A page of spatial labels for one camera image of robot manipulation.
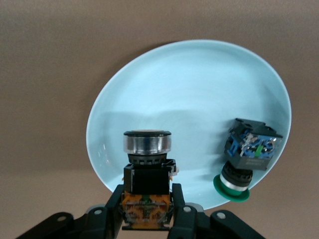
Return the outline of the blue green push button switch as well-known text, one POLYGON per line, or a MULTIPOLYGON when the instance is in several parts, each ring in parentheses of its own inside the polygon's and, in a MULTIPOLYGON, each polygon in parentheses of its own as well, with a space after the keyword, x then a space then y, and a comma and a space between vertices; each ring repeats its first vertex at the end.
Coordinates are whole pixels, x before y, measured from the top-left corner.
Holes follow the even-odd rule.
POLYGON ((216 191, 230 201, 246 201, 253 172, 267 170, 282 139, 264 122, 236 118, 224 146, 226 162, 213 179, 216 191))

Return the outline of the light blue round plate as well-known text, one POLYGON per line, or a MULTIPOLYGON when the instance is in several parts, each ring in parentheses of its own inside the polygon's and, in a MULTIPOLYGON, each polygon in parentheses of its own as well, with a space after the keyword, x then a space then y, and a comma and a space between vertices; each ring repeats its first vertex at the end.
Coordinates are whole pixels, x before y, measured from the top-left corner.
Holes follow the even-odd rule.
POLYGON ((213 178, 225 163, 224 145, 236 118, 262 121, 283 136, 268 170, 287 143, 292 109, 277 72, 255 53, 226 42, 189 40, 151 50, 119 70, 101 90, 86 131, 89 159, 114 190, 128 164, 123 134, 171 132, 169 158, 187 202, 211 209, 227 203, 213 178))

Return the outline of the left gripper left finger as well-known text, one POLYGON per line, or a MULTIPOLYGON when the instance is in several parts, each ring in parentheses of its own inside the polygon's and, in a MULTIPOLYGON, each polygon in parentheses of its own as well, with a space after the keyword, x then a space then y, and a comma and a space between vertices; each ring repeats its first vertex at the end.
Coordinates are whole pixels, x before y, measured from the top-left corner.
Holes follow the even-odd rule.
POLYGON ((77 219, 67 212, 53 214, 16 239, 115 239, 123 221, 123 191, 118 185, 106 204, 93 206, 77 219))

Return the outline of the orange push button switch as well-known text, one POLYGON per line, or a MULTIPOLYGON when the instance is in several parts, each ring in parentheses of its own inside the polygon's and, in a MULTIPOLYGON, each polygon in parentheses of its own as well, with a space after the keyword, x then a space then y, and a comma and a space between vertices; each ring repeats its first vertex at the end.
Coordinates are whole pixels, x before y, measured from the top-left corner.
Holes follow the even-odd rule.
POLYGON ((124 133, 124 167, 121 209, 124 230, 167 231, 173 202, 170 182, 178 173, 168 159, 171 133, 165 130, 131 130, 124 133))

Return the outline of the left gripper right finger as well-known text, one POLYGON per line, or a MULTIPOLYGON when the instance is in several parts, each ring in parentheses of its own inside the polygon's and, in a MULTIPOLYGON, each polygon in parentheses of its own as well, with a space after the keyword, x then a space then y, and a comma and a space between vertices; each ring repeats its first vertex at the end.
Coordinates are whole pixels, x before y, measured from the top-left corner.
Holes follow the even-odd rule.
POLYGON ((266 239, 228 210, 210 216, 203 208, 184 201, 180 184, 172 184, 173 226, 167 239, 266 239))

